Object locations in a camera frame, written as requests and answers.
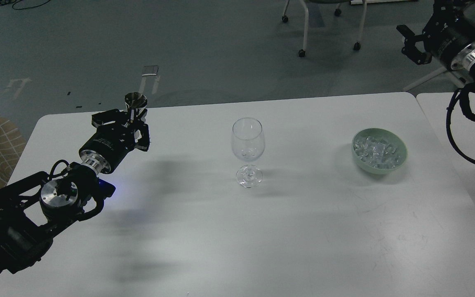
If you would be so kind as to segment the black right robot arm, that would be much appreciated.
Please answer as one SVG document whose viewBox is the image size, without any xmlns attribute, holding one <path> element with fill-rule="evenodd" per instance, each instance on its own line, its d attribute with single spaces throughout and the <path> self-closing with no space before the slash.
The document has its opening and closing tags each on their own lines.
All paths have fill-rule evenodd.
<svg viewBox="0 0 475 297">
<path fill-rule="evenodd" d="M 415 64 L 429 64 L 435 58 L 447 71 L 465 70 L 471 77 L 471 82 L 454 91 L 447 107 L 445 128 L 452 148 L 475 165 L 475 159 L 460 150 L 451 131 L 456 105 L 465 118 L 475 122 L 475 24 L 464 15 L 473 4 L 473 0 L 436 0 L 433 13 L 419 35 L 405 24 L 398 25 L 396 30 L 404 38 L 402 54 Z"/>
</svg>

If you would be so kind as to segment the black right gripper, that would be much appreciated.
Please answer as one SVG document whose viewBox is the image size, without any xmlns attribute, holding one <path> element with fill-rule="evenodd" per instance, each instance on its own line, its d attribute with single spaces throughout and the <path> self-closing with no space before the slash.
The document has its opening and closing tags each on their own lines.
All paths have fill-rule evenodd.
<svg viewBox="0 0 475 297">
<path fill-rule="evenodd" d="M 429 64 L 432 56 L 450 71 L 470 69 L 474 61 L 466 56 L 475 52 L 475 25 L 465 18 L 469 4 L 434 4 L 433 13 L 422 34 L 416 35 L 407 25 L 397 25 L 403 36 L 401 53 L 416 65 Z M 423 42 L 426 52 L 416 44 Z"/>
</svg>

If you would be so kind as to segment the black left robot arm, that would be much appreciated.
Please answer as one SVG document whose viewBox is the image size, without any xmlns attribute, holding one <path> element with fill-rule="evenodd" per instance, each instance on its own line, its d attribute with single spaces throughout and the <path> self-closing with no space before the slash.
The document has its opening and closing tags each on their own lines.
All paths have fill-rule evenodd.
<svg viewBox="0 0 475 297">
<path fill-rule="evenodd" d="M 102 180 L 133 150 L 147 151 L 149 126 L 144 107 L 92 115 L 94 135 L 80 148 L 80 162 L 58 160 L 0 189 L 0 273 L 32 267 L 54 238 L 75 222 L 100 214 L 116 188 Z"/>
</svg>

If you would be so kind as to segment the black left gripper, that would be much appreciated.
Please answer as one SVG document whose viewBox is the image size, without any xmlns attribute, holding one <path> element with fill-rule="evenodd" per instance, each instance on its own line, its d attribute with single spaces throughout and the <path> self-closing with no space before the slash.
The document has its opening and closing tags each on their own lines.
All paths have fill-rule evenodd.
<svg viewBox="0 0 475 297">
<path fill-rule="evenodd" d="M 119 109 L 92 115 L 91 125 L 96 127 L 96 133 L 79 149 L 81 160 L 92 154 L 98 155 L 100 173 L 110 174 L 134 149 L 147 152 L 150 147 L 150 133 L 146 115 L 146 108 L 142 108 L 134 120 L 130 118 L 129 112 Z"/>
</svg>

